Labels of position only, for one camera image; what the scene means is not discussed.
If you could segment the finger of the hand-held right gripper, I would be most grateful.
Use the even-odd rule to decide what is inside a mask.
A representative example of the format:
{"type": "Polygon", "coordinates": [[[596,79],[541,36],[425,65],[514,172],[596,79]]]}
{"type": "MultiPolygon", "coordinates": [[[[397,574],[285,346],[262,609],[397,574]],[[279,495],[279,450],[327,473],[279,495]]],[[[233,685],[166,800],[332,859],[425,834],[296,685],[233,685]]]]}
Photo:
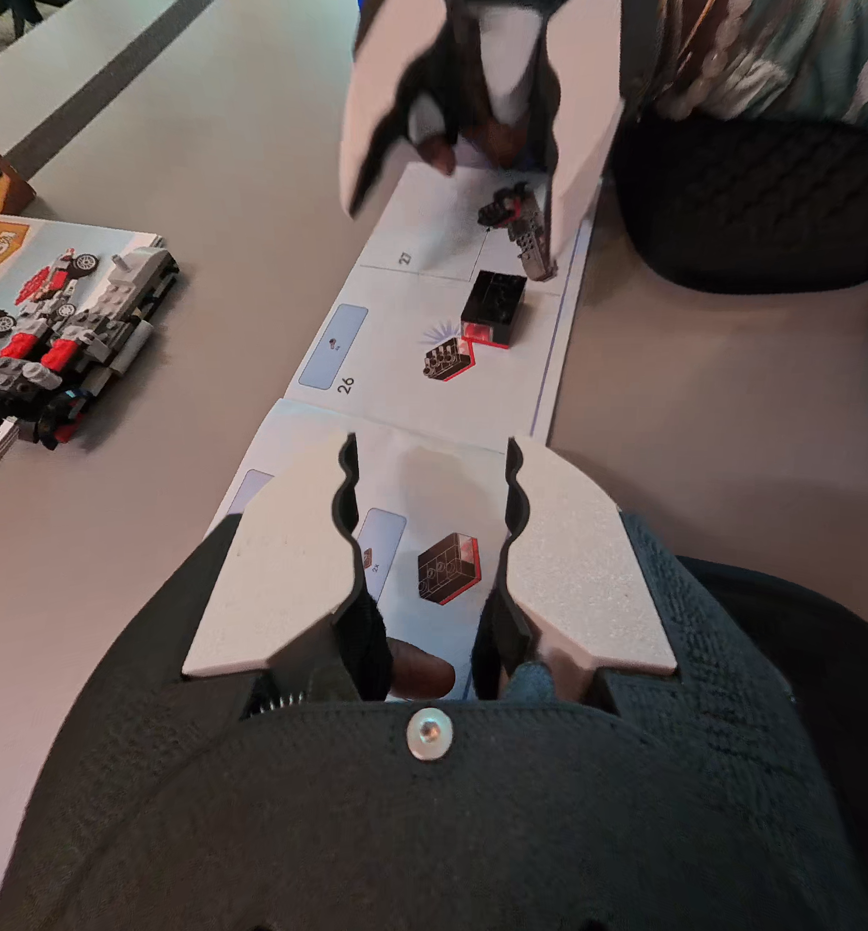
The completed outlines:
{"type": "Polygon", "coordinates": [[[338,157],[339,197],[350,217],[360,212],[392,148],[411,140],[418,99],[434,103],[439,134],[456,142],[461,110],[456,53],[446,2],[364,2],[338,157]]]}
{"type": "Polygon", "coordinates": [[[594,201],[623,114],[620,37],[619,1],[569,1],[547,23],[547,61],[559,87],[551,124],[557,161],[548,186],[554,260],[594,201]]]}

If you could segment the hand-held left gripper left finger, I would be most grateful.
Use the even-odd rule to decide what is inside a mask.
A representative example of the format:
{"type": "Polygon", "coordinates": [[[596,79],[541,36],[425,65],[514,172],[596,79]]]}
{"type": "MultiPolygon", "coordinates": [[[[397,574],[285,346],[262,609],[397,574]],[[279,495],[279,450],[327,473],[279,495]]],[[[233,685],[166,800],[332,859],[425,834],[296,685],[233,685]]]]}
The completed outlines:
{"type": "Polygon", "coordinates": [[[184,658],[188,680],[253,673],[257,702],[383,702],[393,659],[358,524],[358,442],[330,433],[219,529],[233,534],[184,658]]]}

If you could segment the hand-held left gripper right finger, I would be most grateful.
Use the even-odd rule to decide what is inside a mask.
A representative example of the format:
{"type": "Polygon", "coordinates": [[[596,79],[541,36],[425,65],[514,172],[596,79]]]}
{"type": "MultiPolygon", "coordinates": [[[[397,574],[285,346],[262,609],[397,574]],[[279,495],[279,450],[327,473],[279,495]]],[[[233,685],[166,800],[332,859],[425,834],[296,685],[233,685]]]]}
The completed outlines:
{"type": "Polygon", "coordinates": [[[507,537],[472,649],[472,689],[498,698],[542,664],[564,701],[603,672],[673,677],[677,660],[622,512],[566,459],[511,436],[507,537]]]}

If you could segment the black red brick assembly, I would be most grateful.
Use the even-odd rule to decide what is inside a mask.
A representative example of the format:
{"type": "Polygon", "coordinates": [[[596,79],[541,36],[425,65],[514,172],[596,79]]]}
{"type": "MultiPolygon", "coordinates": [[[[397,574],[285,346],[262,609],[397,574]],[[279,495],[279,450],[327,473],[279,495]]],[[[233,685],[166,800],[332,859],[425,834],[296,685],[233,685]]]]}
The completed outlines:
{"type": "Polygon", "coordinates": [[[461,314],[461,336],[470,343],[509,349],[528,278],[482,270],[461,314]]]}

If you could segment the person's right forearm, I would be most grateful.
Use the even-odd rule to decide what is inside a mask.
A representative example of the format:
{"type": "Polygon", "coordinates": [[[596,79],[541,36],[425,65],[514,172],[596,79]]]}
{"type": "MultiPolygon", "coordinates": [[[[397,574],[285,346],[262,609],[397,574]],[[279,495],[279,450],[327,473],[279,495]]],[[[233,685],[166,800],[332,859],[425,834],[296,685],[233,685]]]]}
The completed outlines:
{"type": "Polygon", "coordinates": [[[868,133],[868,1],[661,2],[656,113],[868,133]]]}

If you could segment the person's right hand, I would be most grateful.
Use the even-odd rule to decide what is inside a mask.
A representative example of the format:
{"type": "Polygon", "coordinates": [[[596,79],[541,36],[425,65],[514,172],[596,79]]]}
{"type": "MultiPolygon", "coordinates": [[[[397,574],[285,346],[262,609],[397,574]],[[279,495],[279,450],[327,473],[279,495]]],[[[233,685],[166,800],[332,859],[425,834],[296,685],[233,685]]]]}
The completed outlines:
{"type": "Polygon", "coordinates": [[[468,144],[493,168],[513,169],[527,146],[528,126],[528,114],[515,124],[490,118],[480,125],[462,128],[455,142],[445,135],[434,135],[416,144],[415,149],[422,162],[447,178],[457,167],[456,142],[468,144]]]}

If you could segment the person's left hand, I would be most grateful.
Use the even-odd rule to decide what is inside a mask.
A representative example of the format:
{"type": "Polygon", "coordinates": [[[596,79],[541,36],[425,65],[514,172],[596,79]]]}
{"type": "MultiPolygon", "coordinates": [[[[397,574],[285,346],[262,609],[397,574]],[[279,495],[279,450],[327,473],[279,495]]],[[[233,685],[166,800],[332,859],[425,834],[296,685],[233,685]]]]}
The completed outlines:
{"type": "Polygon", "coordinates": [[[386,642],[392,657],[390,696],[424,701],[451,692],[456,676],[449,662],[402,640],[387,638],[386,642]]]}

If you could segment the open instruction booklet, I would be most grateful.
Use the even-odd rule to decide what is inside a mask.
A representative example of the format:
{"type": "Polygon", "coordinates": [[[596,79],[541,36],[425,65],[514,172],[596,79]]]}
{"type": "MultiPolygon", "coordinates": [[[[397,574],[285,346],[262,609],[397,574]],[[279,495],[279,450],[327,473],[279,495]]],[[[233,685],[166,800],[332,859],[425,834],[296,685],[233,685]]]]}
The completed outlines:
{"type": "Polygon", "coordinates": [[[449,662],[471,699],[470,654],[506,536],[510,436],[547,442],[592,221],[552,278],[524,279],[508,346],[466,341],[475,285],[522,276],[521,248],[479,213],[533,173],[407,166],[284,396],[266,414],[209,525],[242,512],[335,429],[358,441],[358,530],[387,633],[449,662]]]}

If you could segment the black cushioned pad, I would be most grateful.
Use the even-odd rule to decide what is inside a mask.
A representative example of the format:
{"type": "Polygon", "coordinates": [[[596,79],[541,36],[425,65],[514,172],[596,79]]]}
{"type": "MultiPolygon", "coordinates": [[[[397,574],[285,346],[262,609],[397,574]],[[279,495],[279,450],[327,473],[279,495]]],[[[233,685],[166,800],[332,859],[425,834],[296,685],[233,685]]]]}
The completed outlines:
{"type": "Polygon", "coordinates": [[[610,165],[628,239],[673,284],[765,295],[868,281],[862,129],[647,115],[620,131],[610,165]]]}

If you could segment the grey red toy truck model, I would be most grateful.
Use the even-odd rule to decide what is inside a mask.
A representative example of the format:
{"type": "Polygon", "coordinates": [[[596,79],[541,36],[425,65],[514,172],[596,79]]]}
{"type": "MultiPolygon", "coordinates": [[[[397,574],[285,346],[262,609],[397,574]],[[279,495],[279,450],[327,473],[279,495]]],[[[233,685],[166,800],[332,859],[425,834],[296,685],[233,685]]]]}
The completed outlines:
{"type": "Polygon", "coordinates": [[[108,257],[70,247],[0,306],[0,433],[47,449],[67,443],[102,391],[154,333],[180,273],[156,244],[108,257]]]}

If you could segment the closed instruction booklet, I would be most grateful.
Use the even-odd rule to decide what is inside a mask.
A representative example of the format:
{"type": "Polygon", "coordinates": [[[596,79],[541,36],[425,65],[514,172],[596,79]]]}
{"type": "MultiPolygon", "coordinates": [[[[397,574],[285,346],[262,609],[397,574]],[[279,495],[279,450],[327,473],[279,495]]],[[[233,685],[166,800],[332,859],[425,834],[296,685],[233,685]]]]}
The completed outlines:
{"type": "MultiPolygon", "coordinates": [[[[0,306],[13,307],[23,283],[67,248],[108,257],[152,244],[168,250],[156,234],[0,215],[0,306]]],[[[2,428],[0,461],[17,438],[16,426],[2,428]]]]}

